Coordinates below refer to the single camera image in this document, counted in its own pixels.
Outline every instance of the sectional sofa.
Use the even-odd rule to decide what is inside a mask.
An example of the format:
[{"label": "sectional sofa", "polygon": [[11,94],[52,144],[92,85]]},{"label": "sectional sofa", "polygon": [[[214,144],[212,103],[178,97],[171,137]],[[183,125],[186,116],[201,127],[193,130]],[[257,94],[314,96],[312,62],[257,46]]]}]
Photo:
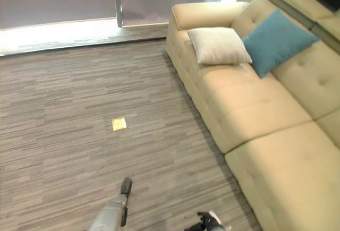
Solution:
[{"label": "sectional sofa", "polygon": [[[285,5],[308,18],[306,30],[333,19],[315,0],[297,3]],[[338,231],[340,54],[322,39],[339,40],[337,19],[263,79],[251,64],[199,65],[187,33],[230,27],[242,38],[278,8],[270,0],[175,5],[167,53],[263,230]]]}]

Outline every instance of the sofa armrest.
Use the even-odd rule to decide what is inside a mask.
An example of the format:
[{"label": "sofa armrest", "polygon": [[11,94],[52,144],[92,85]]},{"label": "sofa armrest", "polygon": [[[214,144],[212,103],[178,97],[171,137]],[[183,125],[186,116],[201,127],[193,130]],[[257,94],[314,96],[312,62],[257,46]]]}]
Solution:
[{"label": "sofa armrest", "polygon": [[179,30],[202,27],[230,27],[247,2],[176,4],[172,12]]}]

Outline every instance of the yellow sticky note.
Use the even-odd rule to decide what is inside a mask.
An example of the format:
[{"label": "yellow sticky note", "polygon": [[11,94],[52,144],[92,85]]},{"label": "yellow sticky note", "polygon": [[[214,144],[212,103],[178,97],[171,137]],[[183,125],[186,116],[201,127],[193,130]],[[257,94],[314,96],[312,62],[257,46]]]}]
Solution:
[{"label": "yellow sticky note", "polygon": [[117,131],[117,130],[125,129],[125,128],[126,128],[125,118],[114,118],[112,120],[113,131]]}]

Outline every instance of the teal pillow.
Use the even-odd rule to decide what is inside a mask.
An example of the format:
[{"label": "teal pillow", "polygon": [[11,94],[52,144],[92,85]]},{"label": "teal pillow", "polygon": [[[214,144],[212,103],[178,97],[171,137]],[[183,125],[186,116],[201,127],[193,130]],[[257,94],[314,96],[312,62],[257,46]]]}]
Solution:
[{"label": "teal pillow", "polygon": [[244,46],[260,78],[319,40],[301,29],[277,10],[244,37]]}]

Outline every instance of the floor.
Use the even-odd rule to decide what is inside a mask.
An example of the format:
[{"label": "floor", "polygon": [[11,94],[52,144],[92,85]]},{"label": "floor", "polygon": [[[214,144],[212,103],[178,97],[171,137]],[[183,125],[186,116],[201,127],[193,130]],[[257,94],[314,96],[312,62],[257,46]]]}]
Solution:
[{"label": "floor", "polygon": [[0,56],[88,45],[165,38],[166,24],[117,26],[116,19],[64,22],[0,30]]},{"label": "floor", "polygon": [[[86,230],[133,180],[122,230],[183,230],[213,210],[260,230],[165,41],[3,57],[1,226]],[[112,131],[125,117],[127,129]]]}]

